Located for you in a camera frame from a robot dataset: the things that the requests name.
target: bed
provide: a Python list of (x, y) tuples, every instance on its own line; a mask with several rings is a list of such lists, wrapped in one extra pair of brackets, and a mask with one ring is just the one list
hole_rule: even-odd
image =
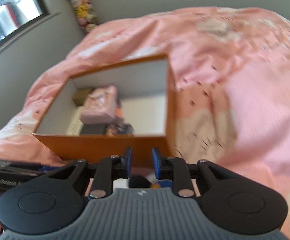
[(290, 21), (266, 9), (183, 8), (98, 26), (32, 85), (0, 131), (0, 159), (63, 165), (32, 132), (68, 76), (160, 53), (178, 91), (175, 155), (280, 192), (290, 238)]

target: stuffed toy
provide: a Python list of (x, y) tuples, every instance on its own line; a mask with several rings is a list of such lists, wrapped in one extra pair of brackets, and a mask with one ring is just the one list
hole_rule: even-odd
[(98, 18), (90, 0), (69, 0), (80, 27), (85, 33), (89, 33), (98, 24)]

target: pink case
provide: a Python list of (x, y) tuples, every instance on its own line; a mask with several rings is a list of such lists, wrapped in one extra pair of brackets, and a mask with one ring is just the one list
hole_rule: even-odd
[(113, 85), (95, 89), (84, 102), (82, 123), (113, 123), (116, 119), (117, 95), (118, 90)]

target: orange box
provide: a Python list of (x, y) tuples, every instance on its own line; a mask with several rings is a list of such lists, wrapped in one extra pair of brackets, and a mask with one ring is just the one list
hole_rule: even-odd
[[(135, 134), (79, 135), (83, 126), (80, 109), (72, 101), (85, 87), (115, 85), (123, 117)], [(151, 167), (151, 151), (159, 147), (165, 156), (174, 155), (175, 83), (166, 55), (100, 66), (69, 77), (38, 123), (34, 136), (55, 154), (67, 159), (98, 163), (110, 155), (133, 148), (133, 166)]]

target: metal screw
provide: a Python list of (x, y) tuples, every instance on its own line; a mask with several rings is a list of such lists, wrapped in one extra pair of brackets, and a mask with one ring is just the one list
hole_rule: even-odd
[(106, 192), (104, 190), (101, 190), (101, 189), (93, 190), (90, 193), (91, 198), (103, 198), (105, 196), (106, 196)]
[(178, 192), (178, 195), (180, 195), (180, 197), (193, 197), (194, 196), (194, 191), (190, 190), (190, 189), (181, 189)]

